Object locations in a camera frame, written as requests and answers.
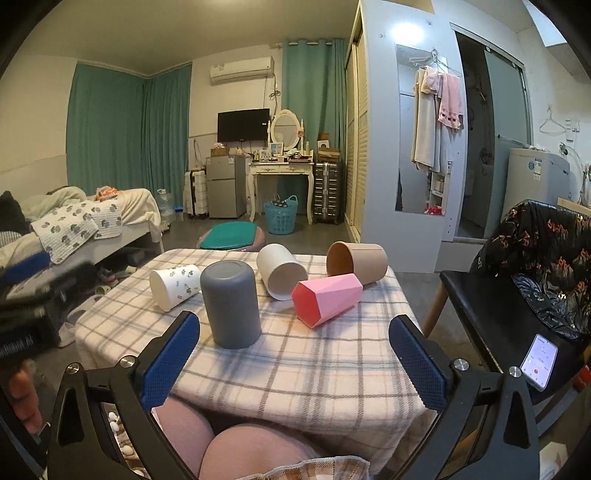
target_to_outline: cable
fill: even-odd
[[[581,175],[583,176],[583,180],[581,182],[581,190],[579,192],[579,204],[583,205],[585,207],[588,207],[589,204],[587,202],[587,180],[589,179],[589,166],[587,167],[583,167],[583,160],[581,160],[581,157],[579,156],[579,154],[577,153],[577,151],[571,147],[570,145],[565,144],[564,142],[561,142],[558,145],[558,149],[560,150],[560,153],[562,153],[565,157],[568,156],[569,154],[569,150],[571,150],[577,157],[577,165],[579,166],[579,168],[581,169]]]
[[[269,99],[275,99],[275,111],[273,112],[273,118],[275,118],[277,114],[277,97],[281,96],[281,92],[277,90],[277,79],[275,78],[275,73],[273,73],[273,82],[274,82],[274,90],[273,93],[269,95]]]

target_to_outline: blanket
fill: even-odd
[[[119,236],[122,230],[118,201],[90,200],[53,209],[31,224],[51,262],[62,263],[91,238]]]

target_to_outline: mirror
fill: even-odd
[[[299,130],[296,115],[290,110],[282,110],[271,123],[271,139],[274,143],[283,143],[284,150],[290,150],[300,141]]]

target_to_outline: hand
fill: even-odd
[[[43,420],[39,411],[39,398],[33,379],[25,365],[8,381],[8,391],[17,400],[12,406],[15,415],[31,434],[41,430]]]

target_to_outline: television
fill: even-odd
[[[237,110],[217,115],[217,141],[266,140],[269,109]]]

